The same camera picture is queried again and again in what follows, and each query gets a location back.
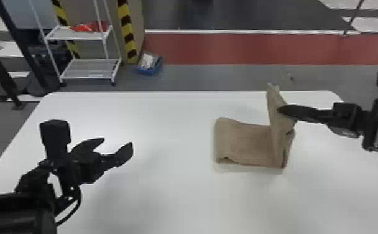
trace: red wall stripe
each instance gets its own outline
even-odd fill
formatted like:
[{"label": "red wall stripe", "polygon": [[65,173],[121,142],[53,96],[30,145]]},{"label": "red wall stripe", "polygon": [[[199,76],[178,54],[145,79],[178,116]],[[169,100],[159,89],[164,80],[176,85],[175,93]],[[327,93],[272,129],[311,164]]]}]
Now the red wall stripe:
[{"label": "red wall stripe", "polygon": [[146,34],[169,64],[378,64],[378,35]]}]

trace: red object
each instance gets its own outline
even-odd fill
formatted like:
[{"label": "red object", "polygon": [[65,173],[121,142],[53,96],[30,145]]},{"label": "red object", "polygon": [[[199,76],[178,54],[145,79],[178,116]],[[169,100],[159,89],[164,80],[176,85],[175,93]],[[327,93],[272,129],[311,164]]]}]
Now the red object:
[{"label": "red object", "polygon": [[[106,32],[108,29],[108,23],[101,21],[102,31]],[[101,32],[98,21],[93,21],[87,24],[76,24],[70,27],[75,32]]]}]

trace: blue container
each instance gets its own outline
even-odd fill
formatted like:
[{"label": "blue container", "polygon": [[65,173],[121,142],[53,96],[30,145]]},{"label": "blue container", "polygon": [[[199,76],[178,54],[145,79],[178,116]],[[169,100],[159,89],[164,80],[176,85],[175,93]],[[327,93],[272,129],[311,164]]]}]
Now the blue container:
[{"label": "blue container", "polygon": [[144,74],[144,75],[156,74],[160,70],[160,67],[162,66],[162,60],[163,60],[163,57],[160,56],[154,68],[143,69],[143,68],[138,67],[138,65],[136,65],[137,73]]}]

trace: white table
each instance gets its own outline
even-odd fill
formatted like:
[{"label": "white table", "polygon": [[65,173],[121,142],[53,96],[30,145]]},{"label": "white table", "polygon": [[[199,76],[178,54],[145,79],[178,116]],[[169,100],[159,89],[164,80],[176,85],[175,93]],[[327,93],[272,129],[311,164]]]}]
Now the white table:
[{"label": "white table", "polygon": [[[328,91],[283,92],[288,103],[330,108]],[[0,192],[45,157],[39,123],[70,122],[75,144],[128,141],[135,155],[93,185],[59,233],[378,233],[378,153],[361,139],[298,123],[284,170],[217,165],[213,125],[226,116],[267,124],[264,92],[55,93],[0,158]]]}]

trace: towel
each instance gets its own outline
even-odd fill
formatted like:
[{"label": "towel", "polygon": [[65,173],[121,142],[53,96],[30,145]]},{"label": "towel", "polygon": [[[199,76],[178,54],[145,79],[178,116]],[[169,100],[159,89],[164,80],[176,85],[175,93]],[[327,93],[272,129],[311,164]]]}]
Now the towel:
[{"label": "towel", "polygon": [[267,89],[269,125],[242,123],[219,118],[215,124],[216,160],[218,163],[245,164],[283,168],[288,161],[295,137],[296,121],[277,112],[286,105],[279,88]]}]

